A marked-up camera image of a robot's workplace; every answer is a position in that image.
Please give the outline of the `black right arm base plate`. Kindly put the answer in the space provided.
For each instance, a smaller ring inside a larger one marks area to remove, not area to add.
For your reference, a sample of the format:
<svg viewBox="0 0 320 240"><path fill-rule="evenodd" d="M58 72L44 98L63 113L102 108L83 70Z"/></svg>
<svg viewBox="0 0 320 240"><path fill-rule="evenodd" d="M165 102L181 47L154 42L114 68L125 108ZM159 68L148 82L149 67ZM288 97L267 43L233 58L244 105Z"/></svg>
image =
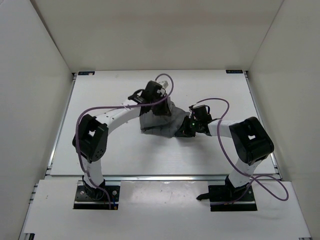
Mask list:
<svg viewBox="0 0 320 240"><path fill-rule="evenodd" d="M211 212L255 212L258 210L252 186L232 192L227 185L209 185L208 192L196 197L209 200Z"/></svg>

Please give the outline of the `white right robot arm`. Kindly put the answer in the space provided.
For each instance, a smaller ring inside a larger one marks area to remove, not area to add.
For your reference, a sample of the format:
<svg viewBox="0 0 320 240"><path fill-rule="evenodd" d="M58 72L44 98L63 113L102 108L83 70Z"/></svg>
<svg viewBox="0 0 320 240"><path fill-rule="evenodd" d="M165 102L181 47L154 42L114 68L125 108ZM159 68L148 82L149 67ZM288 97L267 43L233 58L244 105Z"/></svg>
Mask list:
<svg viewBox="0 0 320 240"><path fill-rule="evenodd" d="M186 116L175 133L176 137L195 137L196 133L210 137L230 138L233 141L238 160L235 168L225 179L224 195L236 200L249 184L257 166L275 149L274 143L256 117L243 121L213 119L208 105L190 106L191 114Z"/></svg>

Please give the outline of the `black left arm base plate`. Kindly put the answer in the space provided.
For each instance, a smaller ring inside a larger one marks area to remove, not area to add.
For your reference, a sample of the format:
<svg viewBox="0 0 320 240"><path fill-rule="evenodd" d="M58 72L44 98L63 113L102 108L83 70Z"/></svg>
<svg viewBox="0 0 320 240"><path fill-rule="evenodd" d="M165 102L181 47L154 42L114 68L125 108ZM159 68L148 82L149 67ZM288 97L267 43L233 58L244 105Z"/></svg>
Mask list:
<svg viewBox="0 0 320 240"><path fill-rule="evenodd" d="M84 184L78 181L76 192L74 196L73 209L75 210L118 210L120 199L121 183L119 181L107 181L105 190L108 196L102 192L102 196L97 199L91 198L87 192Z"/></svg>

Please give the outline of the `grey pleated skirt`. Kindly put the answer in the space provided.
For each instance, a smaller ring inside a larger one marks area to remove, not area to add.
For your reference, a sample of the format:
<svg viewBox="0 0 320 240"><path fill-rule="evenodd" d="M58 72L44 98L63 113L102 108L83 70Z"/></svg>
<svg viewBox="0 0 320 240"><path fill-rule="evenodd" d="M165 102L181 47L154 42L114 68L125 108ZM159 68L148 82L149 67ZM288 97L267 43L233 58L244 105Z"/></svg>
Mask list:
<svg viewBox="0 0 320 240"><path fill-rule="evenodd" d="M189 113L177 107L170 97L167 99L167 103L171 116L156 116L150 110L139 117L140 130L143 134L166 138L175 136L183 124L184 118L188 116Z"/></svg>

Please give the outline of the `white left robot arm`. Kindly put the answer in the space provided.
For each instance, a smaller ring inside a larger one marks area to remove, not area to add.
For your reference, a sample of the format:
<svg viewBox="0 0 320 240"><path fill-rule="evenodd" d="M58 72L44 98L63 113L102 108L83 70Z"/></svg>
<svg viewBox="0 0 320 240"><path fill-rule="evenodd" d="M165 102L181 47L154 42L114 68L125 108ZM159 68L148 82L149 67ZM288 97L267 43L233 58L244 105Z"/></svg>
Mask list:
<svg viewBox="0 0 320 240"><path fill-rule="evenodd" d="M149 111L168 115L170 111L167 99L170 93L166 89L173 86L173 82L166 80L151 80L144 89L136 90L122 104L106 106L106 112L92 116L85 110L79 116L72 145L83 172L84 191L90 199L98 202L110 198L101 167L109 135L118 127Z"/></svg>

